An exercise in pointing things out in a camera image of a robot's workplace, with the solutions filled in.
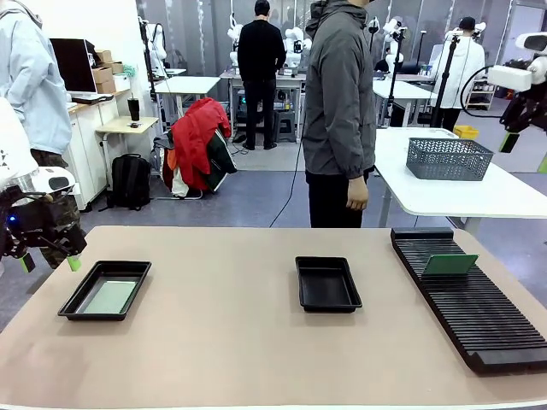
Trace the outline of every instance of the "red jacket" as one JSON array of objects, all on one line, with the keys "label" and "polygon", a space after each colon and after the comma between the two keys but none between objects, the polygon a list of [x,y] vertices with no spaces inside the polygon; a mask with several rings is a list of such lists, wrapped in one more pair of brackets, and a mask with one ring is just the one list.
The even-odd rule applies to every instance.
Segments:
[{"label": "red jacket", "polygon": [[211,174],[207,144],[217,128],[225,138],[232,135],[224,108],[213,98],[204,98],[193,103],[171,129],[182,179],[196,190],[208,189],[199,173]]}]

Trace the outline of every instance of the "yellow bin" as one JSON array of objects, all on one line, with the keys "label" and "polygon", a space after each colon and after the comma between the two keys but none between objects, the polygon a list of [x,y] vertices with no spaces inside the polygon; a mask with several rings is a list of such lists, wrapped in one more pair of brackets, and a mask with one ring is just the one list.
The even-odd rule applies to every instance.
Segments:
[{"label": "yellow bin", "polygon": [[463,139],[477,139],[479,130],[472,126],[455,126],[454,133]]}]

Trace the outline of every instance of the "black backpack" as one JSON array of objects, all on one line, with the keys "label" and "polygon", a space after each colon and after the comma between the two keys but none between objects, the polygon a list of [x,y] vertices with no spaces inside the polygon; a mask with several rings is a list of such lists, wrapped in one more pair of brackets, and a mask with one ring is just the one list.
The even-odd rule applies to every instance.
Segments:
[{"label": "black backpack", "polygon": [[149,204],[150,169],[149,162],[137,154],[122,155],[113,160],[113,187],[105,209],[123,207],[140,211],[144,205]]}]

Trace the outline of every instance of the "gray plastic basket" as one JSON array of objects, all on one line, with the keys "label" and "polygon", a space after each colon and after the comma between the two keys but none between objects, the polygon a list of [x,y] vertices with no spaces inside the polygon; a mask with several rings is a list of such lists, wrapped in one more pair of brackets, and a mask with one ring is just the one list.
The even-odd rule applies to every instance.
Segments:
[{"label": "gray plastic basket", "polygon": [[407,167],[418,179],[482,181],[493,156],[468,139],[411,138]]}]

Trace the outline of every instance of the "black drying rack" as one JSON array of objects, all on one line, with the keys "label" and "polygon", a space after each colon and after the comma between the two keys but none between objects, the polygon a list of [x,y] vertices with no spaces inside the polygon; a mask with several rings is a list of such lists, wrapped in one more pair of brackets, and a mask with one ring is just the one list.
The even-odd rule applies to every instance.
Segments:
[{"label": "black drying rack", "polygon": [[432,255],[465,254],[451,229],[393,229],[391,243],[474,372],[547,369],[545,339],[476,265],[467,275],[422,275]]}]

